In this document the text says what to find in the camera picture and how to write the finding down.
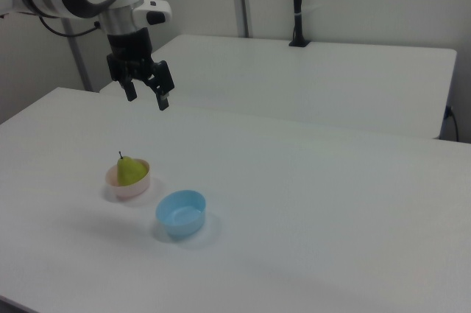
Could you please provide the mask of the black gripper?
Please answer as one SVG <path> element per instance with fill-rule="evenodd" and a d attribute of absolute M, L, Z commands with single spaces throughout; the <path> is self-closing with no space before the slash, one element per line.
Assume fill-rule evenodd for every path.
<path fill-rule="evenodd" d="M 162 60 L 154 63 L 151 58 L 152 42 L 147 28 L 125 35 L 107 35 L 111 53 L 107 64 L 112 81 L 119 82 L 129 102 L 137 98 L 132 79 L 148 80 L 154 91 L 159 110 L 169 106 L 169 93 L 174 89 L 169 66 Z"/>

